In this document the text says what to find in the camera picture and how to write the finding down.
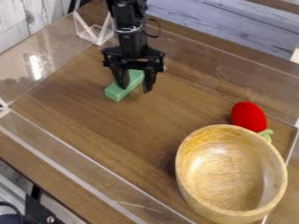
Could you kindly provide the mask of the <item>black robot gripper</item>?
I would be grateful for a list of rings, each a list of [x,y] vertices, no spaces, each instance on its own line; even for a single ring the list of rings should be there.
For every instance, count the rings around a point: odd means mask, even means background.
[[[101,53],[104,55],[102,65],[110,68],[116,84],[126,89],[130,81],[128,69],[144,70],[144,92],[151,92],[156,72],[164,70],[164,53],[149,46],[137,55],[124,54],[118,46],[104,48]]]

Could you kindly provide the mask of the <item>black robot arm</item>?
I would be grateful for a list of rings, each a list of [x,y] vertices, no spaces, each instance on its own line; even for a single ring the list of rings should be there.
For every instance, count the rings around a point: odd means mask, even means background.
[[[164,71],[165,54],[153,49],[146,38],[156,39],[145,31],[146,0],[105,0],[108,12],[113,19],[117,46],[101,50],[102,65],[112,71],[116,84],[128,88],[129,70],[144,72],[142,87],[148,93],[153,89],[156,75]]]

